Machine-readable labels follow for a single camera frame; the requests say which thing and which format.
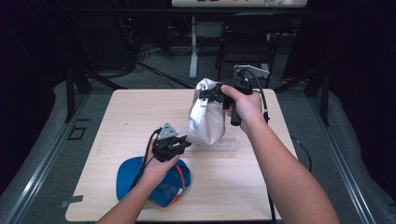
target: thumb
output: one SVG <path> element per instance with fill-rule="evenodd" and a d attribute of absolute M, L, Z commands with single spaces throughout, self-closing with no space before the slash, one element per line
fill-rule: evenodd
<path fill-rule="evenodd" d="M 170 168 L 172 168 L 177 162 L 178 162 L 178 160 L 180 159 L 180 156 L 179 155 L 176 155 L 174 158 L 172 158 L 170 161 L 167 161 L 166 162 L 166 165 L 167 165 L 167 168 L 168 168 L 168 170 L 170 169 Z"/>
<path fill-rule="evenodd" d="M 233 98 L 235 101 L 238 101 L 239 97 L 241 96 L 241 92 L 236 90 L 234 87 L 228 86 L 228 85 L 222 85 L 221 86 L 221 91 Z"/>

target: chair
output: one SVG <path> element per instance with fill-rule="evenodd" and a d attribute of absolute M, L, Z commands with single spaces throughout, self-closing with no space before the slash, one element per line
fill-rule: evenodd
<path fill-rule="evenodd" d="M 268 88 L 277 43 L 288 25 L 288 20 L 279 14 L 237 13 L 222 24 L 219 53 L 216 61 L 218 81 L 221 63 L 244 63 L 259 67 L 268 64 Z"/>

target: black cable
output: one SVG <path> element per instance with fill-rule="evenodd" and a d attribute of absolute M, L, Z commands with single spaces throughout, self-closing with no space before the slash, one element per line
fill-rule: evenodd
<path fill-rule="evenodd" d="M 290 135 L 290 138 L 292 140 L 294 140 L 296 143 L 298 143 L 298 145 L 300 145 L 300 147 L 306 153 L 306 156 L 308 157 L 308 160 L 309 160 L 308 170 L 309 170 L 309 172 L 311 172 L 312 171 L 312 158 L 311 158 L 311 155 L 309 154 L 309 151 L 306 150 L 306 148 L 303 146 L 303 143 L 301 143 L 297 138 L 293 137 L 292 135 Z"/>
<path fill-rule="evenodd" d="M 166 80 L 164 77 L 162 76 L 158 76 L 160 79 L 162 79 L 164 82 L 168 83 L 169 86 L 173 87 L 174 89 L 177 89 L 176 86 L 174 86 L 172 83 L 170 83 L 168 80 Z"/>
<path fill-rule="evenodd" d="M 81 34 L 78 31 L 78 27 L 76 26 L 76 24 L 73 22 L 73 20 L 71 18 L 67 19 L 68 24 L 70 25 L 70 27 L 72 28 L 72 30 L 74 31 L 76 37 L 78 38 L 79 42 L 81 43 L 81 46 L 84 48 L 85 52 L 87 53 L 87 56 L 91 56 L 91 58 L 97 62 L 98 64 L 100 64 L 100 66 L 105 69 L 105 70 L 109 70 L 108 67 L 106 67 L 105 65 L 102 64 L 102 62 L 96 57 L 96 55 L 92 52 L 90 46 L 85 42 L 84 38 L 81 36 Z M 108 75 L 108 76 L 103 76 L 107 79 L 111 79 L 114 77 L 124 77 L 126 75 L 128 75 L 129 73 L 131 73 L 132 71 L 134 71 L 134 64 L 130 64 L 127 67 L 123 68 L 122 70 L 120 70 L 118 73 L 116 74 L 112 74 L 112 75 Z"/>
<path fill-rule="evenodd" d="M 141 63 L 141 62 L 137 62 L 137 63 L 138 63 L 139 65 L 141 65 L 143 68 L 149 70 L 150 72 L 152 72 L 152 73 L 154 73 L 154 74 L 156 74 L 156 75 L 158 75 L 158 76 L 166 77 L 166 78 L 168 78 L 168 79 L 170 79 L 170 80 L 176 82 L 177 84 L 179 84 L 179 85 L 181 85 L 181 86 L 183 86 L 183 87 L 185 87 L 185 88 L 187 88 L 187 89 L 195 89 L 195 85 L 192 84 L 192 83 L 189 83 L 189 82 L 186 82 L 186 81 L 177 79 L 177 78 L 175 78 L 175 77 L 171 77 L 171 76 L 165 74 L 164 72 L 162 72 L 162 71 L 160 71 L 160 70 L 158 70 L 158 69 L 155 69 L 155 68 L 153 68 L 153 67 L 150 67 L 150 66 L 148 66 L 148 65 L 146 65 L 146 64 L 143 64 L 143 63 Z"/>
<path fill-rule="evenodd" d="M 150 44 L 146 44 L 146 46 L 142 47 L 140 51 L 141 52 L 150 52 L 153 49 L 157 49 L 157 47 L 155 46 L 155 44 L 150 43 Z"/>
<path fill-rule="evenodd" d="M 266 123 L 268 123 L 268 120 L 270 119 L 268 116 L 268 107 L 267 107 L 267 102 L 265 101 L 265 96 L 264 96 L 264 92 L 262 90 L 262 85 L 260 84 L 259 80 L 257 79 L 256 75 L 254 75 L 253 73 L 251 73 L 250 71 L 248 71 L 246 68 L 242 69 L 240 72 L 246 71 L 248 73 L 250 73 L 254 79 L 256 80 L 257 85 L 259 86 L 259 90 L 260 90 L 260 94 L 262 96 L 262 105 L 264 107 L 264 120 Z M 272 219 L 272 223 L 276 224 L 276 213 L 275 213 L 275 206 L 274 206 L 274 202 L 272 201 L 270 192 L 267 190 L 267 194 L 268 194 L 268 202 L 270 204 L 270 209 L 271 209 L 271 219 Z"/>
<path fill-rule="evenodd" d="M 155 130 L 155 131 L 151 134 L 151 137 L 150 137 L 149 140 L 148 140 L 148 145 L 147 145 L 147 147 L 146 147 L 146 153 L 145 153 L 145 157 L 143 158 L 142 166 L 140 167 L 139 172 L 137 172 L 137 175 L 136 175 L 136 177 L 134 178 L 134 181 L 132 182 L 131 187 L 129 187 L 129 190 L 128 190 L 128 191 L 131 191 L 131 189 L 133 189 L 134 186 L 136 186 L 137 181 L 140 179 L 140 177 L 142 177 L 142 175 L 143 175 L 143 173 L 144 173 L 144 171 L 145 171 L 146 166 L 149 164 L 149 162 L 151 162 L 152 158 L 154 158 L 154 156 L 153 156 L 153 157 L 152 157 L 151 159 L 149 159 L 149 161 L 147 162 L 148 154 L 149 154 L 149 146 L 150 146 L 150 144 L 151 144 L 151 140 L 152 140 L 152 138 L 154 137 L 155 134 L 158 134 L 158 133 L 161 131 L 161 129 L 162 129 L 162 128 L 159 128 L 159 129 Z"/>
<path fill-rule="evenodd" d="M 269 116 L 268 116 L 268 107 L 267 107 L 267 102 L 265 101 L 264 92 L 263 92 L 263 90 L 262 90 L 262 84 L 260 84 L 260 82 L 259 82 L 259 80 L 257 79 L 256 75 L 254 75 L 252 72 L 250 72 L 250 71 L 247 70 L 246 68 L 244 68 L 244 69 L 241 70 L 241 72 L 243 72 L 243 71 L 246 71 L 246 72 L 250 73 L 250 74 L 254 77 L 254 80 L 256 81 L 257 85 L 259 86 L 260 94 L 261 94 L 261 96 L 262 96 L 262 105 L 263 105 L 263 107 L 264 107 L 264 113 L 263 113 L 263 115 L 264 115 L 265 122 L 268 123 L 268 120 L 269 120 L 270 118 L 269 118 Z"/>

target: human hand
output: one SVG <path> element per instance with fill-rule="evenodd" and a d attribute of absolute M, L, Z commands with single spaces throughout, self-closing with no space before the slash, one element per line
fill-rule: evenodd
<path fill-rule="evenodd" d="M 152 153 L 153 143 L 154 140 L 151 141 L 151 144 L 149 146 L 148 158 L 146 162 L 147 166 L 145 168 L 145 171 L 143 173 L 140 182 L 147 183 L 155 189 L 161 183 L 161 181 L 163 181 L 168 170 L 177 163 L 177 161 L 180 159 L 180 156 L 176 155 L 170 161 L 160 162 L 157 159 L 153 158 L 154 157 L 154 154 Z"/>
<path fill-rule="evenodd" d="M 235 100 L 236 111 L 241 118 L 241 129 L 245 133 L 248 131 L 250 123 L 263 120 L 262 98 L 257 92 L 254 91 L 251 95 L 245 95 L 227 85 L 222 85 L 221 91 Z M 233 106 L 231 105 L 226 112 L 228 116 L 231 116 Z"/>

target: human arm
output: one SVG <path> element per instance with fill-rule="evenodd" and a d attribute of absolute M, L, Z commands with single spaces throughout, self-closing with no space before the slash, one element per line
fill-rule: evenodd
<path fill-rule="evenodd" d="M 235 100 L 241 128 L 253 147 L 267 189 L 285 223 L 339 223 L 328 196 L 318 181 L 288 151 L 266 124 L 258 93 L 246 96 L 223 85 Z"/>
<path fill-rule="evenodd" d="M 145 168 L 139 183 L 119 203 L 101 217 L 97 223 L 131 224 L 136 222 L 151 192 L 163 181 L 167 171 L 179 159 L 177 155 L 170 161 L 160 162 L 156 159 L 149 161 L 153 157 L 151 150 L 152 144 L 148 151 L 148 166 Z"/>

